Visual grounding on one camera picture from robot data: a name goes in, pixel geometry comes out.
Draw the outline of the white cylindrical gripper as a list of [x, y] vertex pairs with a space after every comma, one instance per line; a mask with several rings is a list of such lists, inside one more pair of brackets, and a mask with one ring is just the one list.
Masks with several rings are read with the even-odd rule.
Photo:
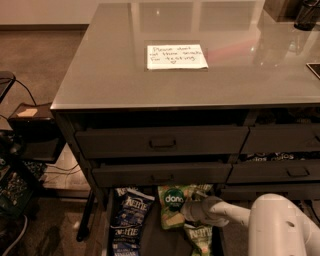
[[209, 196], [198, 201], [187, 201], [180, 209], [180, 212], [189, 222], [223, 224], [224, 219], [221, 216], [210, 212], [211, 207], [220, 202], [221, 199], [215, 196]]

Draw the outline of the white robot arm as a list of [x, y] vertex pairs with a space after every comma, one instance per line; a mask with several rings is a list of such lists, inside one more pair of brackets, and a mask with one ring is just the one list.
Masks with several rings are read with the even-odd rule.
[[320, 228], [278, 194], [258, 197], [250, 209], [215, 196], [185, 202], [187, 221], [223, 227], [235, 221], [248, 229], [248, 256], [320, 256]]

